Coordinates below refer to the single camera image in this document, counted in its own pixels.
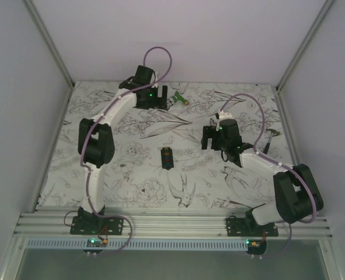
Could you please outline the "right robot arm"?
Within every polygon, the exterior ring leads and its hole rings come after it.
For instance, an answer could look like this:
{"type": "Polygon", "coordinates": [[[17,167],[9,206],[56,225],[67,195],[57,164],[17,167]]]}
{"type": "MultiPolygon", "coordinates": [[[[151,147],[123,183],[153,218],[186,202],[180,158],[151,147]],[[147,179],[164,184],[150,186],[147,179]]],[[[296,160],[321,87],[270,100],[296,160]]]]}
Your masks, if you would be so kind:
{"type": "Polygon", "coordinates": [[[274,199],[246,213],[244,228],[249,235],[257,236],[264,231],[265,225],[275,222],[292,224],[310,216],[305,221],[310,223],[323,209],[323,198],[311,169],[305,164],[283,164],[256,151],[252,144],[242,140],[235,119],[221,120],[216,126],[204,126],[202,149],[207,149],[210,139],[211,149],[225,155],[225,162],[250,169],[269,179],[273,186],[274,199]]]}

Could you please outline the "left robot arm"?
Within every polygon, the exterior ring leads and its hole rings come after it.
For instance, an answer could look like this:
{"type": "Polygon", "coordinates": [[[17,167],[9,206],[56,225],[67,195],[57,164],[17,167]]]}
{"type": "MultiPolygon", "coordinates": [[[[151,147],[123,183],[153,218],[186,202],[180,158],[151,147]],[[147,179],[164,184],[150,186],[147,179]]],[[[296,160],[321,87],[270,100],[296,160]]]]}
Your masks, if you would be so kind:
{"type": "Polygon", "coordinates": [[[85,197],[78,210],[84,227],[91,234],[104,230],[104,177],[113,159],[115,143],[112,127],[132,108],[167,110],[167,86],[158,96],[157,74],[139,65],[134,76],[121,82],[110,103],[94,118],[84,118],[79,124],[78,152],[80,165],[86,173],[85,197]]]}

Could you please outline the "black fuse box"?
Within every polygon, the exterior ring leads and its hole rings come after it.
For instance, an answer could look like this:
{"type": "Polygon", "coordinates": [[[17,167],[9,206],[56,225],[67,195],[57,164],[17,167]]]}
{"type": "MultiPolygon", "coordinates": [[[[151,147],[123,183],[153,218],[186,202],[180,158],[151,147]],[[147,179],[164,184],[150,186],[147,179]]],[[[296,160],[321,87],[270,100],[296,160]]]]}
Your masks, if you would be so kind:
{"type": "Polygon", "coordinates": [[[163,169],[174,168],[173,150],[170,147],[163,147],[161,153],[161,166],[163,169]]]}

